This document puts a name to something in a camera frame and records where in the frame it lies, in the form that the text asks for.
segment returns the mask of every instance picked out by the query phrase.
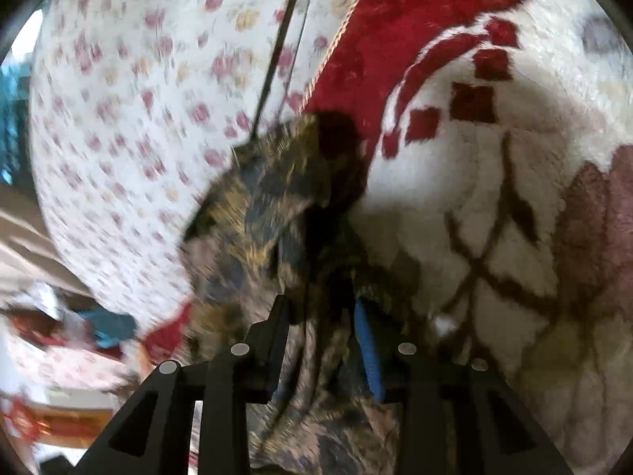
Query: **camouflage garment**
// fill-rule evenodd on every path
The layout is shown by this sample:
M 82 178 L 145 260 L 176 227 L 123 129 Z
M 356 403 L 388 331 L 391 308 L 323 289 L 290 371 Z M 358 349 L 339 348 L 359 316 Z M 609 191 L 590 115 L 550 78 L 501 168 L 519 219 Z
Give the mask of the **camouflage garment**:
M 240 341 L 285 294 L 296 324 L 279 390 L 248 409 L 254 473 L 389 474 L 399 409 L 370 396 L 347 305 L 364 296 L 411 333 L 410 295 L 368 264 L 335 205 L 332 180 L 352 160 L 326 160 L 319 132 L 316 116 L 279 126 L 237 148 L 211 187 L 182 248 L 197 295 L 193 360 Z

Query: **dark red square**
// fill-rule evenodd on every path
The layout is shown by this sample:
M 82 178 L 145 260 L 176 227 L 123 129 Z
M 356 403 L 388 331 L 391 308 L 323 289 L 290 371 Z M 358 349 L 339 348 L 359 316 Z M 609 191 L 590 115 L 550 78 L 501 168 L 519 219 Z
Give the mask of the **dark red square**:
M 506 50 L 479 50 L 473 58 L 475 76 L 484 80 L 512 80 L 510 57 Z
M 495 88 L 453 83 L 451 119 L 464 122 L 496 123 Z
M 517 25 L 511 21 L 493 17 L 485 26 L 485 29 L 493 45 L 518 48 Z
M 412 110 L 409 128 L 404 136 L 404 144 L 434 138 L 438 132 L 439 118 L 440 111 L 437 107 Z

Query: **red cloth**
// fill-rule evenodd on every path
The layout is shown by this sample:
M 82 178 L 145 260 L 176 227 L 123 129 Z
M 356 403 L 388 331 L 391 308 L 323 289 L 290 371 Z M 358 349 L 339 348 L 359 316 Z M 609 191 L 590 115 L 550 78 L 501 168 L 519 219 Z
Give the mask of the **red cloth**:
M 191 320 L 191 302 L 187 302 L 176 319 L 150 332 L 143 341 L 150 362 L 154 365 L 169 359 L 184 338 L 184 328 Z
M 356 142 L 332 133 L 324 151 L 332 155 L 365 142 L 365 174 L 381 135 L 381 121 L 388 96 L 414 64 L 420 50 L 447 28 L 470 25 L 482 12 L 508 9 L 521 0 L 360 0 L 347 30 L 318 79 L 306 106 L 307 112 L 338 111 L 347 114 L 356 128 Z M 439 44 L 406 75 L 396 112 L 402 112 L 423 82 L 439 68 L 484 39 L 511 45 L 513 26 L 493 23 L 489 36 L 459 34 Z M 383 153 L 398 153 L 400 131 L 385 136 Z

